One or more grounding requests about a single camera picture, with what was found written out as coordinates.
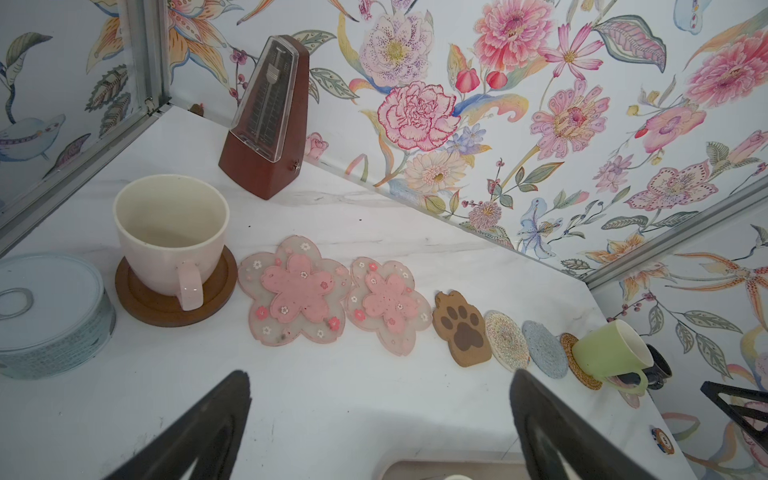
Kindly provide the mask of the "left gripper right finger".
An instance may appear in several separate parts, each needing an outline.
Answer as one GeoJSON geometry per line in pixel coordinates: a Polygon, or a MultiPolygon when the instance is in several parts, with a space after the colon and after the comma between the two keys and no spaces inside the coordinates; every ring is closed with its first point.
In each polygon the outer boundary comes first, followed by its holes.
{"type": "Polygon", "coordinates": [[[566,479],[651,479],[544,384],[525,370],[513,376],[509,401],[528,475],[566,479]]]}

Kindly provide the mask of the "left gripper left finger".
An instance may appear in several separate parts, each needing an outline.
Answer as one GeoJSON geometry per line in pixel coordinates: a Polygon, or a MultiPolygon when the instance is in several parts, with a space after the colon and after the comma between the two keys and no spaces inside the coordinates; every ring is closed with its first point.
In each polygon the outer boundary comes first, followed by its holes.
{"type": "Polygon", "coordinates": [[[110,479],[228,479],[252,402],[246,372],[235,370],[110,479]]]}

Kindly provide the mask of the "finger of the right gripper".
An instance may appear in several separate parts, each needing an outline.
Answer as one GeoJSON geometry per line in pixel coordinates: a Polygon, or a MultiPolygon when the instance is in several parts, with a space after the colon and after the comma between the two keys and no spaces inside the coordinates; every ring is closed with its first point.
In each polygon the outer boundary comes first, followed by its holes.
{"type": "Polygon", "coordinates": [[[767,451],[767,393],[711,381],[700,391],[725,413],[747,437],[767,451]]]}

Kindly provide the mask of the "grey-blue woven round coaster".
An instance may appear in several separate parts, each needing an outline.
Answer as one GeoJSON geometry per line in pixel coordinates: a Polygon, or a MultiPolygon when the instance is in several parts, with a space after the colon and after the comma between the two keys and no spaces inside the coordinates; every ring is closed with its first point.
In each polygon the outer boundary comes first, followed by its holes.
{"type": "Polygon", "coordinates": [[[564,378],[569,370],[565,350],[546,326],[528,320],[522,325],[522,333],[536,366],[550,378],[564,378]]]}

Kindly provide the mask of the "woven rattan round coaster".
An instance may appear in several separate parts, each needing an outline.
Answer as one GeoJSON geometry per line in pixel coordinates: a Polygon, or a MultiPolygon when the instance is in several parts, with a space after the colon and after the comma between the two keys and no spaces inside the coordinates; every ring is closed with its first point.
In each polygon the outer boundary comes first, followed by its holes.
{"type": "Polygon", "coordinates": [[[574,354],[573,347],[575,346],[578,338],[570,333],[562,333],[559,338],[560,344],[566,354],[568,367],[570,371],[575,375],[579,382],[586,388],[594,391],[599,391],[603,383],[586,374],[583,369],[578,365],[574,354]]]}

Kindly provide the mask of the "small dark navy mug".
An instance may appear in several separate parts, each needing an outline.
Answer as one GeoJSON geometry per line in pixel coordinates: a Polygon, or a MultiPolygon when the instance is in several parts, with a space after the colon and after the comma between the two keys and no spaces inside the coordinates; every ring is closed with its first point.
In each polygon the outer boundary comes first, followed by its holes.
{"type": "MultiPolygon", "coordinates": [[[[643,370],[648,379],[647,388],[649,390],[659,390],[673,376],[672,370],[667,361],[655,347],[650,344],[648,344],[647,347],[653,359],[653,365],[643,370]]],[[[641,380],[637,373],[622,374],[618,376],[618,379],[627,385],[638,385],[641,380]]]]}

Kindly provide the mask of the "white multicolour zigzag coaster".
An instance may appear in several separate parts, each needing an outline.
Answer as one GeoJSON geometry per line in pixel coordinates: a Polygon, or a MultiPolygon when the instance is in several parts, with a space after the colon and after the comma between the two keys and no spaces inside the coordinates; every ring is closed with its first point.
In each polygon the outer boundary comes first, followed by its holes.
{"type": "Polygon", "coordinates": [[[484,319],[494,358],[512,373],[526,369],[531,357],[521,328],[511,317],[495,310],[488,311],[484,319]]]}

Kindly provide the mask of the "light green mug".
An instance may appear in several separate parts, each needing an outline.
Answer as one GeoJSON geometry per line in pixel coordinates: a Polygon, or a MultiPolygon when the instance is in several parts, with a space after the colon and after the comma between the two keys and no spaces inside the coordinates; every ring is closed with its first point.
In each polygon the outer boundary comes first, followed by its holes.
{"type": "Polygon", "coordinates": [[[635,385],[616,386],[619,391],[640,395],[648,388],[644,370],[654,365],[653,357],[640,335],[623,320],[609,322],[579,339],[572,355],[581,370],[598,381],[628,373],[638,376],[635,385]]]}

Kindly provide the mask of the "brown round cork coaster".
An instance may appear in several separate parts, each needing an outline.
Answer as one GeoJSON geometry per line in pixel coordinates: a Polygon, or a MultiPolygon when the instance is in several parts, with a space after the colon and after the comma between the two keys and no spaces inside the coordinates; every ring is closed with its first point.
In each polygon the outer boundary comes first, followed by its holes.
{"type": "Polygon", "coordinates": [[[115,287],[123,308],[137,320],[163,328],[189,326],[204,321],[229,301],[237,283],[237,264],[228,247],[209,279],[203,284],[204,302],[184,311],[176,297],[158,294],[146,287],[122,258],[115,274],[115,287]]]}

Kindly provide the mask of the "cream mug pink handle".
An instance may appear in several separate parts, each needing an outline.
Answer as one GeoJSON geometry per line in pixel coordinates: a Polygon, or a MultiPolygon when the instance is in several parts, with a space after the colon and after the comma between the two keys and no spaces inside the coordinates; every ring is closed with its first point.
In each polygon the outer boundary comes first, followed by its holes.
{"type": "Polygon", "coordinates": [[[225,246],[230,208],[224,196],[202,180],[159,174],[126,185],[112,212],[122,254],[137,278],[175,297],[184,311],[202,307],[203,284],[225,246]]]}

